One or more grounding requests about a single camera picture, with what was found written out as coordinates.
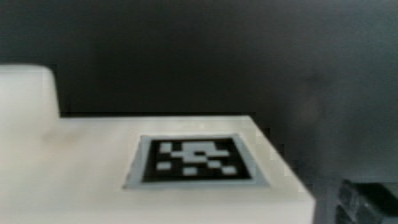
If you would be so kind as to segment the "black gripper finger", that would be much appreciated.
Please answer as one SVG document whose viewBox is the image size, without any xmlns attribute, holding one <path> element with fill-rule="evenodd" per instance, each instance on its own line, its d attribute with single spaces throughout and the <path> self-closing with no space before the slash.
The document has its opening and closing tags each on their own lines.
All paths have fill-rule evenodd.
<svg viewBox="0 0 398 224">
<path fill-rule="evenodd" d="M 336 224 L 398 224 L 398 183 L 342 182 Z"/>
</svg>

